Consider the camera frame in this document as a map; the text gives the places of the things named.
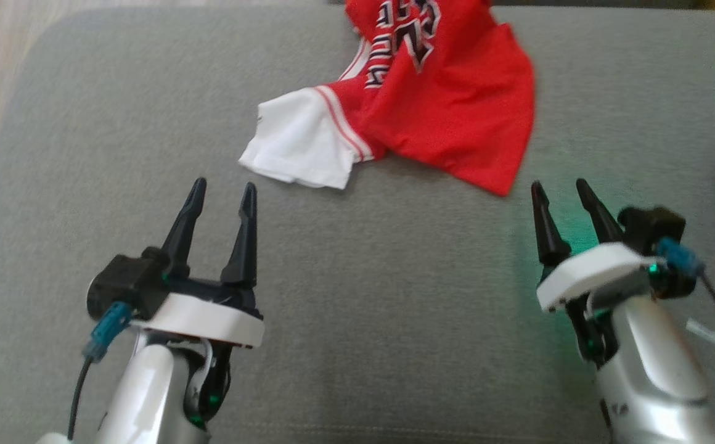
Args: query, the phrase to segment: red and white striped trim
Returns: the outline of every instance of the red and white striped trim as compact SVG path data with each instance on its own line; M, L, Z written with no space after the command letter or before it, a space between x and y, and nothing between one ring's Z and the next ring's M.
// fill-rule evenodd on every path
M338 133L341 135L344 141L355 151L361 162L366 160L373 160L374 154L371 152L371 148L366 142L355 133L352 126L346 120L344 115L344 110L341 108L341 102L338 101L338 96L335 95L332 89L324 85L313 88L320 96L324 99L327 104L327 109L330 111L330 117L333 118L335 127L338 129Z
M371 54L371 45L369 45L369 42L366 41L366 39L361 37L360 46L357 47L357 54L355 54L355 58L352 59L352 62L349 63L349 67L346 68L338 80L343 81L354 78L354 76L360 74L363 67L365 67L366 63L369 61L369 54Z

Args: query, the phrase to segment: red and white cloth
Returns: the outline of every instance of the red and white cloth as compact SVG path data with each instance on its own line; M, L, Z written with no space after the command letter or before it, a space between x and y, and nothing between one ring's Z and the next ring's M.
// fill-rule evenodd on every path
M239 162L343 189L388 150L506 195L533 127L533 68L488 0L352 0L360 48L338 81L259 105Z

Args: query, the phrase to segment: gray fabric surface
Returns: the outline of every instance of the gray fabric surface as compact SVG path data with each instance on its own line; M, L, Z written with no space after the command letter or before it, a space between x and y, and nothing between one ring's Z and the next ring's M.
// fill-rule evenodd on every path
M267 334L234 353L214 442L604 442L591 368L566 318L535 301L529 183L543 180L577 250L594 243L580 175L613 211L669 205L715 280L715 13L495 14L537 72L507 199L398 158L359 166L343 192L237 166L256 104L352 59L337 7L99 11L48 31L0 134L0 443L65 429L87 284L116 253L160 244L198 175L210 187L194 276L217 276L242 188L259 189ZM715 328L702 290L667 306ZM715 404L715 347L688 340ZM90 373L81 442L131 341Z

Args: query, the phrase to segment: gray table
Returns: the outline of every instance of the gray table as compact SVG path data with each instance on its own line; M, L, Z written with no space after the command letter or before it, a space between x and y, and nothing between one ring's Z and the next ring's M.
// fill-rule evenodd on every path
M564 236L595 239L583 175L613 211L664 203L715 280L715 12L496 8L537 73L515 188L487 194L411 161L346 191L237 166L256 104L335 78L356 47L338 8L135 9L56 25L28 56L0 134L0 443L64 430L91 321L84 290L116 253L163 241L210 180L191 265L217 276L242 188L259 189L264 345L234 353L214 442L603 442L562 315L541 314L529 183ZM668 303L715 327L704 292ZM715 347L688 337L715 404ZM90 373L87 442L125 365Z

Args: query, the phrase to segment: white sleeve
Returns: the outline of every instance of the white sleeve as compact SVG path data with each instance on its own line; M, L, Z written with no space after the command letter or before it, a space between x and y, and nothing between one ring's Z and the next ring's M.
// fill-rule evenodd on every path
M259 105L256 136L242 166L287 183L344 189L361 160L336 123L333 104L318 88L290 92Z

